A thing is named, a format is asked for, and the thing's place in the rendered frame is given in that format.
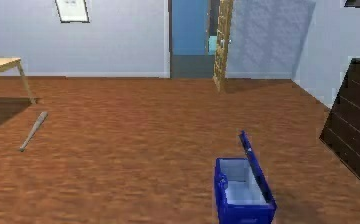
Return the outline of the blue open cooler box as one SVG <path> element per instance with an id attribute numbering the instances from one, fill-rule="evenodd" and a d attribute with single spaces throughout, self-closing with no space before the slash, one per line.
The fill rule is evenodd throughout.
<path id="1" fill-rule="evenodd" d="M 247 137 L 239 134 L 245 157 L 217 158 L 214 196 L 218 224 L 272 224 L 277 204 Z"/>

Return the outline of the grey baseball bat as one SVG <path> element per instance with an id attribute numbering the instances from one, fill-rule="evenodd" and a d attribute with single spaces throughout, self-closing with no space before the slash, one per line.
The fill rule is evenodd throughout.
<path id="1" fill-rule="evenodd" d="M 47 117 L 48 117 L 48 112 L 47 111 L 43 111 L 43 112 L 40 113 L 40 115 L 36 119 L 33 127 L 31 128 L 30 132 L 28 133 L 27 138 L 25 139 L 25 141 L 23 142 L 23 144 L 19 148 L 20 152 L 23 152 L 26 149 L 27 145 L 29 144 L 29 142 L 31 141 L 31 139 L 33 138 L 33 136 L 38 131 L 38 129 L 41 127 L 41 125 L 43 124 L 43 122 L 45 121 L 45 119 Z"/>

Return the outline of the dark brown chest of drawers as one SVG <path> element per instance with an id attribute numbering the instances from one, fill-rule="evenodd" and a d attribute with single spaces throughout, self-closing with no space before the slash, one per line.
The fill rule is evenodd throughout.
<path id="1" fill-rule="evenodd" d="M 320 140 L 360 180 L 360 58 L 353 58 Z"/>

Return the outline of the light wooden table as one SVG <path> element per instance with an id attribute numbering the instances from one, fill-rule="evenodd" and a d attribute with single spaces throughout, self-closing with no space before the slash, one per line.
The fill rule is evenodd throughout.
<path id="1" fill-rule="evenodd" d="M 36 98 L 33 96 L 32 91 L 27 80 L 27 77 L 24 73 L 21 59 L 20 58 L 0 58 L 0 73 L 6 72 L 7 70 L 16 68 L 20 74 L 21 80 L 23 82 L 24 88 L 27 91 L 29 101 L 32 104 L 36 103 Z"/>

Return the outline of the framed white wall picture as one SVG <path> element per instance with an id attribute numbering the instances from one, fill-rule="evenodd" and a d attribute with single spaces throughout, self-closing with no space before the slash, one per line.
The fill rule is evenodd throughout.
<path id="1" fill-rule="evenodd" d="M 90 21 L 86 0 L 54 0 L 62 23 L 88 23 Z"/>

